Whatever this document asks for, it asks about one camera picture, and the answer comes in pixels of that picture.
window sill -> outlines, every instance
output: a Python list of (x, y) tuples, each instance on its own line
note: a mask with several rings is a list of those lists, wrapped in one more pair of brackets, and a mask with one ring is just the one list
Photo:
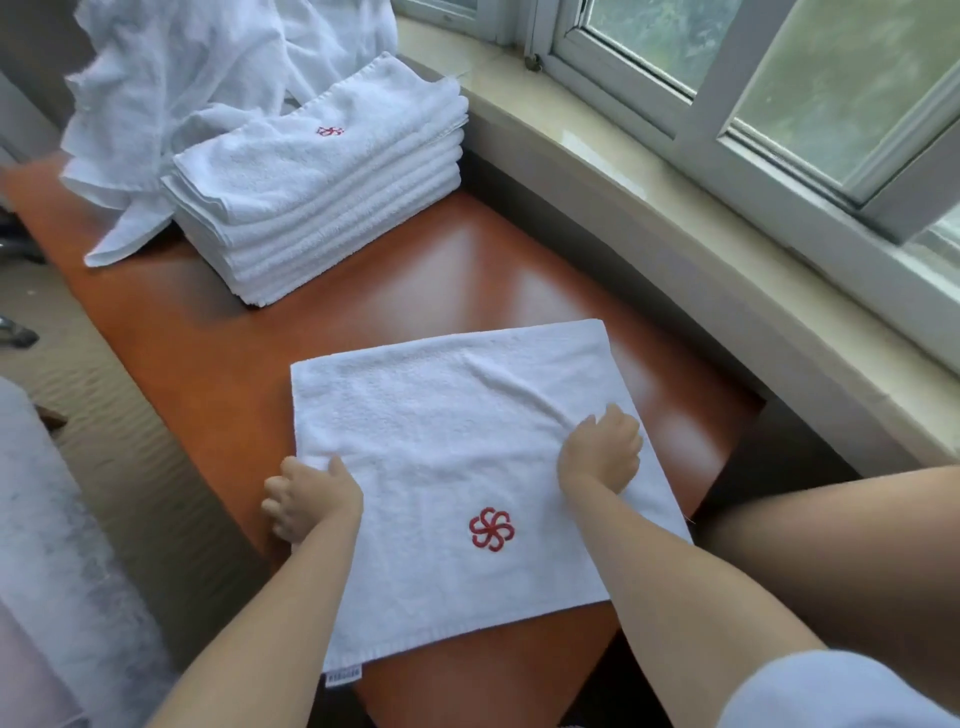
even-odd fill
[(515, 51), (398, 24), (407, 62), (460, 79), (472, 151), (614, 248), (855, 468), (960, 462), (960, 378)]

folded towel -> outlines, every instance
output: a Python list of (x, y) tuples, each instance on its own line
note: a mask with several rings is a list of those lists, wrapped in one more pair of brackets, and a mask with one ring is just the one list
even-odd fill
[(410, 136), (455, 79), (429, 83), (388, 55), (286, 116), (260, 119), (174, 159), (197, 201), (231, 224), (265, 220), (307, 204)]
[[(556, 476), (587, 415), (636, 414), (601, 322), (338, 353), (291, 379), (298, 457), (339, 453), (365, 495), (324, 671), (609, 598)], [(689, 540), (649, 440), (623, 498)]]
[(287, 90), (301, 104), (367, 65), (396, 53), (390, 0), (276, 0), (289, 57)]
[[(302, 206), (265, 220), (232, 225), (223, 222), (199, 200), (190, 184), (179, 174), (162, 179), (174, 204), (185, 207), (210, 229), (214, 237), (231, 250), (258, 245), (266, 239), (276, 239), (287, 231), (304, 225), (316, 226), (329, 220), (354, 204), (358, 196), (367, 196), (378, 187), (406, 175), (409, 170), (429, 162), (431, 155), (440, 155), (453, 145), (463, 142), (461, 127), (467, 123), (467, 99), (457, 96), (453, 103), (444, 103), (427, 109), (430, 119), (409, 136), (405, 136), (388, 150), (358, 165), (342, 179), (333, 182)], [(277, 186), (286, 184), (277, 180)]]
[(360, 223), (346, 228), (334, 238), (326, 239), (323, 244), (315, 238), (307, 238), (304, 243), (306, 252), (299, 258), (275, 267), (256, 280), (248, 281), (237, 280), (223, 258), (220, 242), (195, 217), (181, 208), (175, 219), (190, 242), (235, 295), (245, 303), (264, 306), (278, 301), (345, 257), (353, 255), (459, 186), (459, 170), (456, 164), (450, 163), (447, 172), (430, 177), (420, 186), (394, 197), (389, 203), (370, 205), (369, 214)]
[(457, 130), (423, 146), (390, 169), (379, 171), (326, 209), (314, 210), (314, 216), (299, 225), (291, 225), (285, 219), (294, 214), (299, 216), (299, 211), (281, 215), (275, 220), (242, 226), (214, 225), (201, 210), (184, 205), (183, 200), (177, 197), (185, 190), (175, 176), (163, 178), (163, 184), (171, 192), (171, 198), (183, 207), (183, 214), (195, 218), (207, 229), (209, 237), (218, 241), (220, 255), (236, 279), (249, 280), (299, 258), (310, 248), (325, 245), (326, 241), (344, 231), (362, 225), (366, 218), (392, 205), (410, 190), (449, 174), (463, 155), (460, 146), (463, 137), (463, 131)]

wooden bench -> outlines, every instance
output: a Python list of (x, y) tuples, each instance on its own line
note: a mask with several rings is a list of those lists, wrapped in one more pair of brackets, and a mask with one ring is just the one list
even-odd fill
[[(2, 191), (143, 394), (251, 542), (282, 558), (259, 512), (294, 451), (289, 367), (460, 331), (602, 319), (667, 479), (692, 514), (761, 402), (464, 191), (278, 303), (249, 309), (177, 233), (117, 265), (83, 255), (105, 230), (57, 180), (62, 157)], [(556, 726), (617, 629), (594, 604), (430, 644), (364, 667), (378, 726)]]

red embroidered logo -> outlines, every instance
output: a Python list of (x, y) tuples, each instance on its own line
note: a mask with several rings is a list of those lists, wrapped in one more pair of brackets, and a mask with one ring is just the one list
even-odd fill
[(479, 516), (470, 519), (470, 533), (473, 534), (474, 546), (489, 548), (496, 553), (514, 538), (514, 527), (510, 525), (510, 514), (506, 511), (484, 508)]

towel tag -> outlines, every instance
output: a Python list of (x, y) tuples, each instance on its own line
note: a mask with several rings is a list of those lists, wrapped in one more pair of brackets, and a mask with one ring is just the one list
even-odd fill
[(326, 682), (324, 684), (328, 688), (336, 688), (338, 685), (355, 683), (361, 677), (363, 677), (362, 665), (341, 667), (340, 669), (335, 669), (332, 672), (328, 672), (326, 674)]

